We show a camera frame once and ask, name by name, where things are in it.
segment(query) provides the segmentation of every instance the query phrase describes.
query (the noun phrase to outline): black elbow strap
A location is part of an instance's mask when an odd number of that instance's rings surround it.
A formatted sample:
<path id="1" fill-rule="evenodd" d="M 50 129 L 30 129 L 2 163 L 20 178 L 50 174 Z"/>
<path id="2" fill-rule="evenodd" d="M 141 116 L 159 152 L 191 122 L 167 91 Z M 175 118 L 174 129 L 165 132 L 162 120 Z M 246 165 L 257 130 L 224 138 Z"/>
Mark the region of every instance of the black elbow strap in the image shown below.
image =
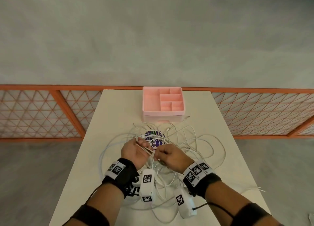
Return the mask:
<path id="1" fill-rule="evenodd" d="M 82 205 L 71 218 L 75 218 L 88 226 L 109 226 L 107 218 L 89 205 Z"/>
<path id="2" fill-rule="evenodd" d="M 230 226 L 253 226 L 261 218 L 268 215 L 270 214 L 257 204 L 249 203 L 234 216 Z"/>

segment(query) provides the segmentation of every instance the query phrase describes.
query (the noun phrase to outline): white table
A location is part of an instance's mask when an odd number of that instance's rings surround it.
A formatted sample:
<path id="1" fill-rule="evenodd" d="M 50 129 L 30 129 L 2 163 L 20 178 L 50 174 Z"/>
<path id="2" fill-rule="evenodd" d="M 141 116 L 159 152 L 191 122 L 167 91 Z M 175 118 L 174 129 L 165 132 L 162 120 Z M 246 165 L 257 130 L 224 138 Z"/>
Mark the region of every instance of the white table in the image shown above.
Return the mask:
<path id="1" fill-rule="evenodd" d="M 181 127 L 192 125 L 197 136 L 213 134 L 220 139 L 226 149 L 224 163 L 216 169 L 222 180 L 241 183 L 243 186 L 256 187 L 256 183 L 239 151 L 212 95 L 210 92 L 184 91 L 186 115 L 190 116 L 180 123 Z M 128 133 L 133 124 L 141 123 L 142 91 L 141 90 L 104 90 L 86 136 L 77 154 L 72 170 L 62 191 L 57 207 L 49 226 L 60 226 L 86 201 L 92 191 L 101 183 L 98 174 L 98 158 L 108 142 L 116 135 Z M 219 142 L 208 138 L 215 149 L 215 155 L 207 162 L 215 167 L 223 157 Z M 202 151 L 206 144 L 200 146 Z M 111 147 L 105 153 L 103 169 L 120 157 L 120 148 Z M 258 190 L 250 190 L 243 194 L 249 200 L 259 204 L 269 212 L 269 209 Z M 194 199 L 195 205 L 204 203 L 200 197 Z M 166 209 L 156 209 L 155 212 L 167 221 L 172 218 L 175 206 Z M 121 208 L 116 225 L 163 225 L 157 221 L 151 212 L 134 211 Z M 182 219 L 178 214 L 170 225 L 219 225 L 208 207 L 198 209 L 198 214 L 189 219 Z"/>

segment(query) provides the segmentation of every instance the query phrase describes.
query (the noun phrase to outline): white electronic device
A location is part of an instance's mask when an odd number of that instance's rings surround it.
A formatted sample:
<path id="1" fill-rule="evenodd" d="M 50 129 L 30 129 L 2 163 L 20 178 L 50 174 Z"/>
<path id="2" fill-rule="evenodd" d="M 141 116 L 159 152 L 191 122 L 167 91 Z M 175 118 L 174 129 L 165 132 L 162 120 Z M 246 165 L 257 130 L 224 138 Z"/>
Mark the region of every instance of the white electronic device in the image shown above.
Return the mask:
<path id="1" fill-rule="evenodd" d="M 179 207 L 179 213 L 182 218 L 189 218 L 197 214 L 192 196 L 183 187 L 178 187 L 174 191 L 174 196 Z"/>
<path id="2" fill-rule="evenodd" d="M 147 204 L 152 204 L 156 198 L 156 180 L 153 169 L 145 169 L 140 179 L 139 196 Z"/>

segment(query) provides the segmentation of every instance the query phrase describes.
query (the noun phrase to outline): forearm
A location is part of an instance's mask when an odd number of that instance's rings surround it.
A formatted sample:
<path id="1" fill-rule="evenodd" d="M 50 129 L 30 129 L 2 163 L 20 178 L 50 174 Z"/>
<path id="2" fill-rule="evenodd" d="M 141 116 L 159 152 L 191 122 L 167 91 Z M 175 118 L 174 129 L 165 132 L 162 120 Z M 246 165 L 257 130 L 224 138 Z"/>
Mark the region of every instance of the forearm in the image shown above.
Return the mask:
<path id="1" fill-rule="evenodd" d="M 245 205 L 251 203 L 247 198 L 234 191 L 221 181 L 210 184 L 205 193 L 207 202 L 217 204 L 235 216 Z M 222 209 L 210 205 L 211 210 L 222 226 L 229 226 L 232 218 Z M 271 215 L 259 220 L 255 226 L 278 226 L 279 223 Z"/>
<path id="2" fill-rule="evenodd" d="M 102 185 L 87 202 L 87 205 L 99 210 L 113 226 L 124 200 L 124 195 L 119 188 L 112 184 Z M 66 226 L 85 226 L 76 219 L 71 219 Z"/>

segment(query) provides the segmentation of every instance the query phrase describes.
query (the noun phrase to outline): qr code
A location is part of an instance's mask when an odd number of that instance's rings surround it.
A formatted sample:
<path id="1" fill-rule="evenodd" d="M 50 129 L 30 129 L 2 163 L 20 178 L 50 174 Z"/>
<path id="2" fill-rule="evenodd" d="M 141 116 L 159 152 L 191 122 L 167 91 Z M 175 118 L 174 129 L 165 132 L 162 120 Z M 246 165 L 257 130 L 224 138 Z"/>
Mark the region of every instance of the qr code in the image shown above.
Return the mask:
<path id="1" fill-rule="evenodd" d="M 152 181 L 152 175 L 144 175 L 143 176 L 143 183 L 149 183 Z"/>
<path id="2" fill-rule="evenodd" d="M 199 166 L 203 169 L 203 170 L 207 170 L 209 169 L 208 165 L 206 165 L 204 162 L 199 164 Z"/>
<path id="3" fill-rule="evenodd" d="M 112 165 L 108 168 L 108 171 L 111 171 L 111 170 L 114 168 L 115 165 L 116 165 L 116 164 L 112 164 Z"/>
<path id="4" fill-rule="evenodd" d="M 186 175 L 186 178 L 192 183 L 195 179 L 195 175 L 189 171 L 189 173 Z"/>
<path id="5" fill-rule="evenodd" d="M 120 166 L 116 166 L 112 172 L 115 173 L 116 175 L 120 173 L 120 171 L 122 170 L 122 168 Z"/>
<path id="6" fill-rule="evenodd" d="M 143 198 L 144 202 L 152 202 L 153 201 L 150 196 L 143 196 L 142 198 Z"/>
<path id="7" fill-rule="evenodd" d="M 198 175 L 199 173 L 202 172 L 201 168 L 200 168 L 198 165 L 194 166 L 194 167 L 192 168 L 192 171 L 193 171 L 194 174 L 196 174 L 196 175 Z"/>
<path id="8" fill-rule="evenodd" d="M 182 195 L 177 196 L 176 200 L 178 202 L 178 206 L 180 206 L 181 204 L 184 204 L 184 200 L 183 200 Z"/>

